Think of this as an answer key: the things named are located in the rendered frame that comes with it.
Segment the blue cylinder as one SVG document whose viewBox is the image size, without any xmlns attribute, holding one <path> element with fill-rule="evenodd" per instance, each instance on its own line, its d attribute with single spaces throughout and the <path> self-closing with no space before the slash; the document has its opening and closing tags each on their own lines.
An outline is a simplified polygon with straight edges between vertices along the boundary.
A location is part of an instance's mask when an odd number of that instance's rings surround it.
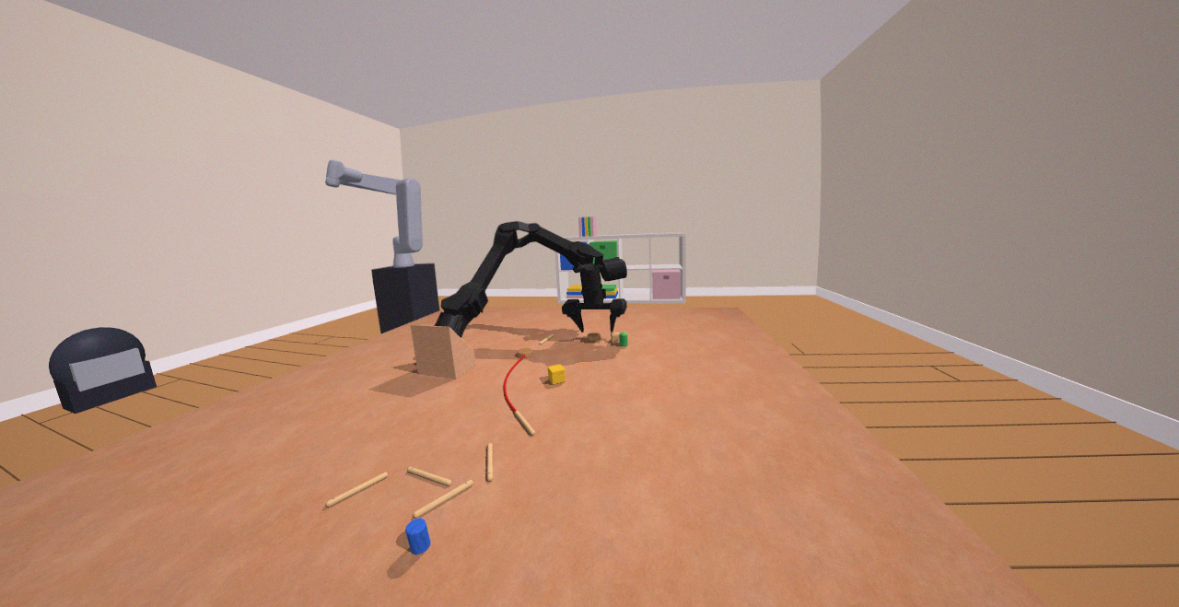
<svg viewBox="0 0 1179 607">
<path fill-rule="evenodd" d="M 423 554 L 424 550 L 428 550 L 428 547 L 432 545 L 432 540 L 428 535 L 428 526 L 426 526 L 426 521 L 422 517 L 410 520 L 410 523 L 407 526 L 406 534 L 410 552 L 414 555 Z"/>
</svg>

